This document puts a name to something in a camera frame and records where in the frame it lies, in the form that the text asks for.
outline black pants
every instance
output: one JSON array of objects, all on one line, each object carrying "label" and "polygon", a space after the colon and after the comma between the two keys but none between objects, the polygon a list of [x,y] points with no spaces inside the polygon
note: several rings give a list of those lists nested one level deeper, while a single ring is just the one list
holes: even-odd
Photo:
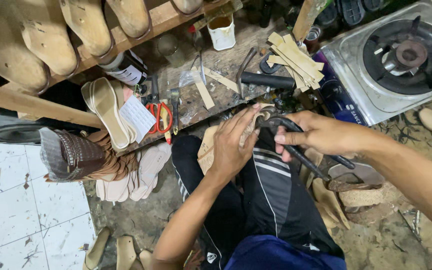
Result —
[{"label": "black pants", "polygon": [[[172,146],[183,201],[204,177],[197,161],[201,142],[196,136],[184,136]],[[298,250],[319,249],[344,259],[299,180],[300,164],[284,163],[274,149],[273,135],[262,129],[252,158],[239,173],[244,195],[232,182],[219,193],[200,232],[206,255],[202,269],[224,269],[238,243],[254,235],[273,235]]]}]

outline dirty floor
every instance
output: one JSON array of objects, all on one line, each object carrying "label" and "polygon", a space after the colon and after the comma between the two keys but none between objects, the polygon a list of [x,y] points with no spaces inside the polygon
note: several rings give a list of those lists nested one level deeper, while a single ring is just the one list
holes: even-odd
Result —
[{"label": "dirty floor", "polygon": [[[397,139],[400,135],[393,130],[399,132],[402,129],[406,137],[408,134],[411,138],[422,137],[421,144],[424,140],[432,138],[432,134],[413,117],[414,111],[410,110],[406,114],[405,121],[413,125],[398,127],[398,125],[408,125],[408,122],[401,118],[388,121],[387,128],[390,130],[388,135]],[[200,125],[189,127],[189,130],[185,129],[185,131],[201,137],[208,126],[209,124],[203,121]],[[418,140],[406,139],[402,143],[415,149],[422,147]],[[427,151],[426,148],[423,152],[429,156]],[[113,232],[113,237],[105,248],[102,269],[115,269],[115,237],[133,236],[136,250],[152,251],[168,223],[168,218],[183,202],[171,159],[159,173],[158,184],[153,193],[147,199],[138,202],[127,200],[115,205],[107,201],[101,202],[96,196],[94,183],[87,182],[84,186],[96,231],[108,226]],[[413,216],[405,215],[404,218],[409,224],[412,223]],[[349,270],[432,270],[432,222],[421,215],[419,231],[422,242],[419,242],[406,221],[403,215],[396,212],[369,226],[351,223],[351,230],[333,229],[332,235],[335,242],[345,252],[347,268]]]},{"label": "dirty floor", "polygon": [[45,182],[39,150],[0,144],[0,270],[81,270],[95,236],[84,188]]}]

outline knee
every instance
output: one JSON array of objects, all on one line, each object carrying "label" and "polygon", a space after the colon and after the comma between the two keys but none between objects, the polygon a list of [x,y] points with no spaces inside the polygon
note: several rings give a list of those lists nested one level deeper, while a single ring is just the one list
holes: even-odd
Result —
[{"label": "knee", "polygon": [[177,138],[171,147],[173,160],[183,158],[184,156],[197,158],[201,143],[202,140],[194,135],[186,135]]}]

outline blue shirt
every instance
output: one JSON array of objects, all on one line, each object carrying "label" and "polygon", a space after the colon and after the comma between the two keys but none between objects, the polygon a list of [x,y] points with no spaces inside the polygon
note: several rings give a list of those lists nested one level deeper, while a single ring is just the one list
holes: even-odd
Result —
[{"label": "blue shirt", "polygon": [[241,241],[225,270],[346,270],[346,262],[322,252],[304,253],[272,235],[248,236]]}]

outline stainless steel stove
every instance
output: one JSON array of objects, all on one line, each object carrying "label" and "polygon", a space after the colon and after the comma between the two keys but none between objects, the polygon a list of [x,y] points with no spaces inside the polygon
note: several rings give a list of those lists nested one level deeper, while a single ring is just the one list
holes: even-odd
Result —
[{"label": "stainless steel stove", "polygon": [[328,63],[319,91],[336,119],[371,126],[431,101],[432,2],[339,35],[313,58]]}]

